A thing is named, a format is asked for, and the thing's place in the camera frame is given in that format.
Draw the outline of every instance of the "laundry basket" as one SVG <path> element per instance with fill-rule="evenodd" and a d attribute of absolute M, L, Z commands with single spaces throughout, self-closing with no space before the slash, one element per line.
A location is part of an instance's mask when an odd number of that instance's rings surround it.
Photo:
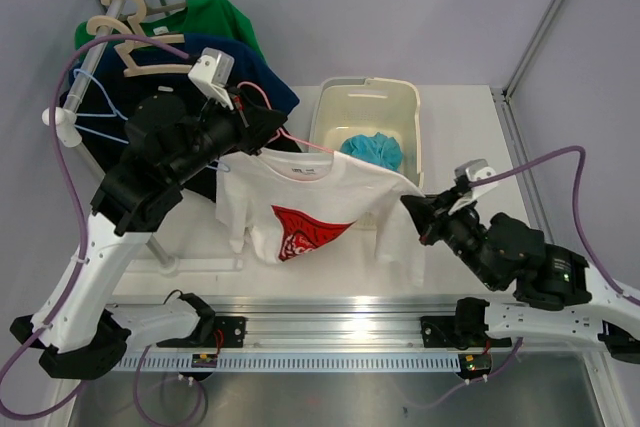
<path fill-rule="evenodd" d="M 398 172 L 422 188 L 420 145 L 420 95 L 402 80 L 380 78 L 333 78 L 322 91 L 311 124 L 311 142 L 340 150 L 354 135 L 380 132 L 396 139 L 404 154 Z M 361 229 L 375 229 L 367 214 L 357 222 Z"/>

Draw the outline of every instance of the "gray floor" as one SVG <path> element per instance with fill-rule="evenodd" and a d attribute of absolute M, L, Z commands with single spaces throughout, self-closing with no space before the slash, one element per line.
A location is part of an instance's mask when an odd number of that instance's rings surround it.
<path fill-rule="evenodd" d="M 460 382 L 455 374 L 219 374 L 204 383 L 206 403 L 191 425 L 234 427 L 603 426 L 582 362 L 570 355 L 523 354 L 487 384 L 432 402 Z M 145 426 L 132 399 L 132 374 L 93 382 L 74 408 L 71 426 Z M 144 375 L 143 406 L 173 424 L 195 400 L 184 383 L 157 387 Z"/>

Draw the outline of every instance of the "red triangle print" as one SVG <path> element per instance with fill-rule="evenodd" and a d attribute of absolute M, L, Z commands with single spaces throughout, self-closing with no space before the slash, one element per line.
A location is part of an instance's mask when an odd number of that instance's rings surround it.
<path fill-rule="evenodd" d="M 282 245 L 278 258 L 283 262 L 328 244 L 353 225 L 353 222 L 327 224 L 298 210 L 276 205 L 272 205 L 271 208 L 282 223 Z"/>

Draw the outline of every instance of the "wooden hanger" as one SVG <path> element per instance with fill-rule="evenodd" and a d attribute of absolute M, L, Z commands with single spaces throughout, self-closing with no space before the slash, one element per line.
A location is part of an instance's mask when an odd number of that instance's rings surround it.
<path fill-rule="evenodd" d="M 108 6 L 111 4 L 111 0 L 100 0 L 103 5 Z M 136 5 L 136 12 L 127 18 L 127 22 L 131 28 L 127 27 L 123 22 L 113 17 L 107 17 L 106 15 L 96 15 L 91 17 L 87 22 L 87 32 L 91 35 L 96 35 L 98 28 L 102 26 L 115 29 L 121 34 L 136 34 L 146 36 L 144 30 L 140 26 L 140 22 L 147 17 L 147 5 L 144 0 L 131 0 Z M 152 39 L 159 40 L 165 44 L 178 44 L 184 43 L 184 35 L 160 35 L 152 37 Z M 145 65 L 139 66 L 135 60 L 131 57 L 131 52 L 141 47 L 146 47 L 149 44 L 141 41 L 125 40 L 121 44 L 114 47 L 117 54 L 126 65 L 124 69 L 125 77 L 135 77 L 138 75 L 154 75 L 154 74 L 188 74 L 191 70 L 190 65 L 184 64 L 159 64 L 159 65 Z"/>

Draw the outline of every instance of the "hanging clothes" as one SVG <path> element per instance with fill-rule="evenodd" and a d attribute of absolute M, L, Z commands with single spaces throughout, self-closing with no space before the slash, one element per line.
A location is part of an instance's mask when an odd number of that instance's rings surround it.
<path fill-rule="evenodd" d="M 194 33 L 235 39 L 264 60 L 251 21 L 228 0 L 187 0 L 186 9 L 159 20 L 142 22 L 140 26 L 149 37 Z M 87 23 L 81 23 L 75 32 L 76 49 L 93 38 L 87 33 Z"/>
<path fill-rule="evenodd" d="M 376 258 L 411 269 L 421 285 L 425 249 L 400 202 L 423 195 L 404 176 L 334 154 L 263 149 L 259 156 L 223 156 L 231 172 L 218 176 L 216 217 L 240 253 L 248 229 L 256 255 L 278 264 L 338 238 L 365 213 L 377 215 Z"/>
<path fill-rule="evenodd" d="M 243 80 L 251 80 L 260 85 L 272 99 L 273 108 L 289 113 L 299 100 L 298 97 L 286 86 L 266 64 L 244 44 L 223 37 L 213 37 L 200 34 L 186 34 L 185 44 L 176 44 L 176 47 L 194 55 L 199 55 L 205 47 L 220 49 L 232 55 L 235 59 L 229 84 L 236 85 Z M 164 51 L 156 49 L 141 49 L 132 53 L 139 65 L 153 65 L 158 63 L 180 62 L 175 56 L 163 55 Z M 125 116 L 133 115 L 135 107 L 141 101 L 151 95 L 159 94 L 158 87 L 171 89 L 172 94 L 180 97 L 185 103 L 190 115 L 198 115 L 206 102 L 206 98 L 200 90 L 184 74 L 161 74 L 137 77 L 124 77 L 124 65 L 122 60 L 113 50 L 108 48 L 105 52 L 95 77 L 102 83 L 108 92 L 113 104 Z M 262 98 L 252 91 L 247 91 L 250 98 L 259 105 L 263 105 Z M 64 104 L 68 92 L 62 95 L 60 105 Z M 111 109 L 100 88 L 90 83 L 87 92 L 80 104 L 79 114 L 107 114 Z M 113 167 L 119 160 L 126 144 L 124 133 L 124 120 L 119 117 L 94 118 L 78 117 L 76 125 L 80 127 L 83 142 L 87 149 L 95 157 L 96 161 L 106 171 Z M 112 139 L 87 132 L 82 129 L 112 137 Z M 277 150 L 300 152 L 298 145 L 289 139 L 278 139 L 272 147 Z M 185 187 L 196 192 L 211 201 L 216 201 L 216 172 L 203 170 L 193 179 L 189 180 Z"/>

